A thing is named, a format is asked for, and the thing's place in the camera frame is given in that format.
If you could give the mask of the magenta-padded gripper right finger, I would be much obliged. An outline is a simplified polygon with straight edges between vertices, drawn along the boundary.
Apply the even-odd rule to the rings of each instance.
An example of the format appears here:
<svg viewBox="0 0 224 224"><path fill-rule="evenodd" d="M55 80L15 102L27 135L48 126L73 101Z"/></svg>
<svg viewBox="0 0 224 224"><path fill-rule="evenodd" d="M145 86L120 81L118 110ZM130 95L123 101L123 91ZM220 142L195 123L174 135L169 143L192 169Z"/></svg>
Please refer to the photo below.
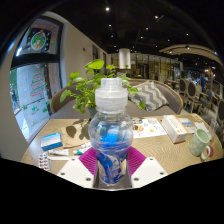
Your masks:
<svg viewBox="0 0 224 224"><path fill-rule="evenodd" d="M167 176L154 157L146 157L134 147L129 148L127 168L132 188L143 187Z"/></svg>

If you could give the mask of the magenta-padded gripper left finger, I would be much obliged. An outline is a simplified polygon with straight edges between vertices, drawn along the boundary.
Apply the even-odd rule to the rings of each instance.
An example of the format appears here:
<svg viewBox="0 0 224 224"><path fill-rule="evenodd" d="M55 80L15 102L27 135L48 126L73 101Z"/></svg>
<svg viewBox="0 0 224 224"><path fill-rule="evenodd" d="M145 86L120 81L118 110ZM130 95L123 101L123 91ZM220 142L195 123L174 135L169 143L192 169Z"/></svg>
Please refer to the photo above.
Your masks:
<svg viewBox="0 0 224 224"><path fill-rule="evenodd" d="M93 188L97 174L97 157L93 148L67 161L58 176L84 188Z"/></svg>

